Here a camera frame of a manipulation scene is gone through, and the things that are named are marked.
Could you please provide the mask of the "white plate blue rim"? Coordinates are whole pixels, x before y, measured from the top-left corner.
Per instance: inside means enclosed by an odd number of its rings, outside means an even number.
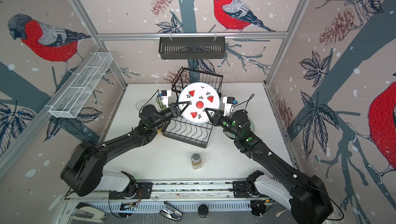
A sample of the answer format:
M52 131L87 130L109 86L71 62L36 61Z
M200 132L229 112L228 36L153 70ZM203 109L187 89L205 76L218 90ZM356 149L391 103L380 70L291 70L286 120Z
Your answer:
M220 96L210 85L203 82L195 82L186 86L179 94L178 102L190 101L191 105L183 112L182 117L194 124L209 122L205 113L206 108L218 110L220 108Z

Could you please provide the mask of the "clear glass tumbler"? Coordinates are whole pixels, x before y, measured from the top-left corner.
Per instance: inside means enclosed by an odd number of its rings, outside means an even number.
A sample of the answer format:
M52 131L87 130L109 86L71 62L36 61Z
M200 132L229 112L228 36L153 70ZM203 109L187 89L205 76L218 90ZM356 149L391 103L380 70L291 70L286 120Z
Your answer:
M139 102L136 103L136 108L140 109L141 107L143 107L146 103L148 102L148 100L140 100Z

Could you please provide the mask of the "pale green plate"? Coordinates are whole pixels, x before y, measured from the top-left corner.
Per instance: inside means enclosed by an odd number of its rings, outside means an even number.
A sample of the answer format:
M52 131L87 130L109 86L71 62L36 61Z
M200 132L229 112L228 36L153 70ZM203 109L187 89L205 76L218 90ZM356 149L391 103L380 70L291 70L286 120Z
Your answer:
M248 118L248 120L250 121L250 130L254 133L255 132L254 122L250 118Z

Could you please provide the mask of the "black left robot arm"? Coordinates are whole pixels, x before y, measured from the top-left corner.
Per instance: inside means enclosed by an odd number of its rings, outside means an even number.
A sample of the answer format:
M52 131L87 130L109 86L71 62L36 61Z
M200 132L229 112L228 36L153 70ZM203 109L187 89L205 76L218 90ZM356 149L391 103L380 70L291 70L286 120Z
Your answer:
M103 169L108 162L150 143L159 129L171 119L181 116L190 105L189 101L176 102L160 112L152 104L144 106L139 113L139 125L129 133L103 143L79 144L60 173L60 178L78 196L90 194L104 180Z

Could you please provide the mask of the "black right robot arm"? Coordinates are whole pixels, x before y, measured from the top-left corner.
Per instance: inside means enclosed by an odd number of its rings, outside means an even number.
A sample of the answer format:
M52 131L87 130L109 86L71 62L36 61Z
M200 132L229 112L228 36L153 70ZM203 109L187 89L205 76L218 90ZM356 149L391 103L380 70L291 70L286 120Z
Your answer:
M248 158L263 166L291 196L284 207L299 224L321 224L332 213L333 206L323 181L307 176L274 153L250 128L247 111L238 110L231 117L221 110L206 108L209 121L235 135L234 144Z

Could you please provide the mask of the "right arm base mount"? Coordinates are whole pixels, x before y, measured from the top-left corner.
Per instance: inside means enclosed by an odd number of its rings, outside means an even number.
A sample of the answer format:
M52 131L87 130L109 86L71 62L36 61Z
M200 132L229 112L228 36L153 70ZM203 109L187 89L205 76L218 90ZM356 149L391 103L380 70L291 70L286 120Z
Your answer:
M249 181L233 181L233 187L231 188L234 198L258 198L262 197L255 187L255 185Z

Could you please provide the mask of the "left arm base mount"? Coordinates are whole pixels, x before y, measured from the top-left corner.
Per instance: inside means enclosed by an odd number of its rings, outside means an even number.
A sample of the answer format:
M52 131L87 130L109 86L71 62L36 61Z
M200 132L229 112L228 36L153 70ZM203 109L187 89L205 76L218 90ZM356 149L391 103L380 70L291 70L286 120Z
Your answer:
M153 188L152 182L137 182L129 185L124 191L109 193L110 200L139 200L150 199Z

